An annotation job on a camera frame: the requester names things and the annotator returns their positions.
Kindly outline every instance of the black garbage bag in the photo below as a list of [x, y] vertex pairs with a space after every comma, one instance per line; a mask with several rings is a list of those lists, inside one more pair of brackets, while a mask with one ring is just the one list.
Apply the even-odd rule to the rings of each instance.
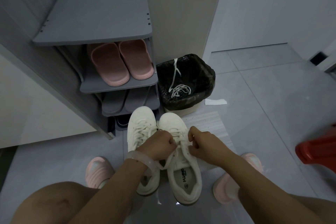
[[172, 88], [180, 84], [187, 85], [191, 89], [191, 94], [180, 92], [180, 96], [174, 98], [171, 97], [171, 92], [168, 92], [174, 77], [174, 60], [156, 66], [162, 105], [169, 111], [193, 107], [210, 96], [215, 87], [215, 71], [197, 55], [188, 54], [178, 58], [176, 66], [181, 76], [176, 73]]

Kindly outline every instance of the white paper scrap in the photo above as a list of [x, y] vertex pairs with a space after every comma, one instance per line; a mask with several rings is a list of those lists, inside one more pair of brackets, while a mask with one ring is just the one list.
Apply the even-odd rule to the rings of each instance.
[[227, 102], [225, 99], [218, 99], [218, 100], [211, 100], [211, 99], [206, 99], [205, 100], [205, 105], [226, 105]]

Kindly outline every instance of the hand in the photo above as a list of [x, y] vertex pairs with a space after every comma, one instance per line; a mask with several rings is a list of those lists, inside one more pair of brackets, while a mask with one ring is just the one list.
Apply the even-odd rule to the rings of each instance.
[[149, 137], [137, 150], [146, 154], [153, 160], [167, 159], [176, 149], [173, 136], [165, 130], [158, 130]]
[[200, 158], [209, 164], [220, 167], [226, 156], [232, 151], [215, 135], [210, 132], [201, 132], [192, 126], [188, 133], [191, 155]]

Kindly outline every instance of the sneaker tongue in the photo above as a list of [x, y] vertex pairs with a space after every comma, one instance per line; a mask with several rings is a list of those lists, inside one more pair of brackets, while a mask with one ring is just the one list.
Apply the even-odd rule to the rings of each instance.
[[183, 155], [181, 148], [176, 149], [176, 154], [177, 154], [177, 157], [176, 157], [175, 164], [174, 164], [174, 171], [180, 170], [182, 168], [190, 167], [190, 164], [185, 158], [185, 156]]

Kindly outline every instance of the red object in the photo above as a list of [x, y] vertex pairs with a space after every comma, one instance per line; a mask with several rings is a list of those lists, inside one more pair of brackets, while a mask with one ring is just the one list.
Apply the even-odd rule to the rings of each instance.
[[304, 164], [320, 164], [336, 173], [336, 124], [324, 136], [298, 144], [295, 153]]

